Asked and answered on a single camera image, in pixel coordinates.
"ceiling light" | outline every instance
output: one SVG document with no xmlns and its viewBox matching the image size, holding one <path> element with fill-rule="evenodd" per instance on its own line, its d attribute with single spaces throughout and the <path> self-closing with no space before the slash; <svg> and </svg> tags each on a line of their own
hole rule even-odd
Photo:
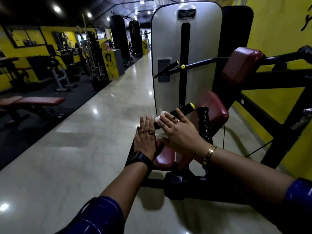
<svg viewBox="0 0 312 234">
<path fill-rule="evenodd" d="M 54 9 L 55 12 L 60 13 L 60 7 L 54 6 L 53 9 Z"/>
<path fill-rule="evenodd" d="M 4 203 L 3 205 L 0 206 L 0 211 L 6 211 L 6 209 L 9 208 L 9 204 Z"/>
</svg>

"bracelet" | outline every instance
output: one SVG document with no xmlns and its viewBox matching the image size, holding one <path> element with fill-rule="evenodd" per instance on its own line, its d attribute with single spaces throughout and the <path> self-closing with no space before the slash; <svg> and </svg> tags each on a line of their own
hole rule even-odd
<svg viewBox="0 0 312 234">
<path fill-rule="evenodd" d="M 205 169 L 205 170 L 207 169 L 207 165 L 210 162 L 210 157 L 216 148 L 217 148 L 217 146 L 214 145 L 211 149 L 208 150 L 208 153 L 207 153 L 206 157 L 204 158 L 204 161 L 202 162 L 203 169 Z"/>
</svg>

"forearm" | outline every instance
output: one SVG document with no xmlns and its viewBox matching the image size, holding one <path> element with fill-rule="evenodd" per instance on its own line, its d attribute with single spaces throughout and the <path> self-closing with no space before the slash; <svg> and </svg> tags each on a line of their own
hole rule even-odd
<svg viewBox="0 0 312 234">
<path fill-rule="evenodd" d="M 203 162 L 211 146 L 205 143 L 196 152 L 198 162 Z M 220 148 L 214 151 L 210 163 L 235 177 L 255 195 L 271 204 L 280 204 L 287 189 L 295 181 L 289 175 Z"/>
<path fill-rule="evenodd" d="M 100 194 L 100 196 L 111 197 L 119 204 L 125 221 L 147 171 L 147 166 L 142 162 L 128 165 Z"/>
</svg>

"shiny floor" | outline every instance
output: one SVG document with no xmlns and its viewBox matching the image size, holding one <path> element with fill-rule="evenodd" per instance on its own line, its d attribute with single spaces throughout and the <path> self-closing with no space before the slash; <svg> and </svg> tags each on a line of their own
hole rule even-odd
<svg viewBox="0 0 312 234">
<path fill-rule="evenodd" d="M 150 56 L 114 81 L 0 171 L 0 233 L 54 233 L 122 171 L 139 116 L 155 114 Z M 234 110 L 225 149 L 246 155 L 259 147 Z M 222 146 L 223 130 L 214 137 Z M 264 151 L 254 155 L 259 160 Z M 190 165 L 203 175 L 196 162 Z M 163 177 L 161 172 L 151 176 Z M 279 233 L 249 206 L 185 199 L 141 188 L 125 233 Z"/>
</svg>

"wristwatch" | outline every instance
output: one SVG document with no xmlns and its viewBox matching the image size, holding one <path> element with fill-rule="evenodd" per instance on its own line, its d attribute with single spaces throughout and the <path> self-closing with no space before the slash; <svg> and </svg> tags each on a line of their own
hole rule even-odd
<svg viewBox="0 0 312 234">
<path fill-rule="evenodd" d="M 146 157 L 145 154 L 142 153 L 141 151 L 136 151 L 131 155 L 129 155 L 125 167 L 135 162 L 143 162 L 147 165 L 148 168 L 147 176 L 149 176 L 149 174 L 152 172 L 154 168 L 154 163 L 148 157 Z"/>
</svg>

